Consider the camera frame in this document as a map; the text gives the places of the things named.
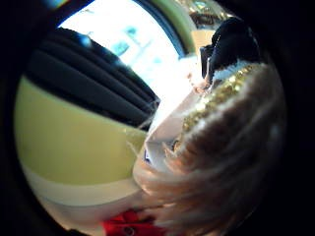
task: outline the hair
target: hair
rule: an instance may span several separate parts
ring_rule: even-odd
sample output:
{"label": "hair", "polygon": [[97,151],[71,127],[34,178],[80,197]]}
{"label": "hair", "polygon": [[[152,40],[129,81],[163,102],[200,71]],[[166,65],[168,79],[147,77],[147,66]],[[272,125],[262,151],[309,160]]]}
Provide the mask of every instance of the hair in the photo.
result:
{"label": "hair", "polygon": [[273,66],[255,64],[236,95],[183,132],[176,150],[165,149],[161,158],[170,173],[137,159],[134,178],[144,190],[140,206],[170,235],[228,232],[268,190],[284,130],[278,73]]}

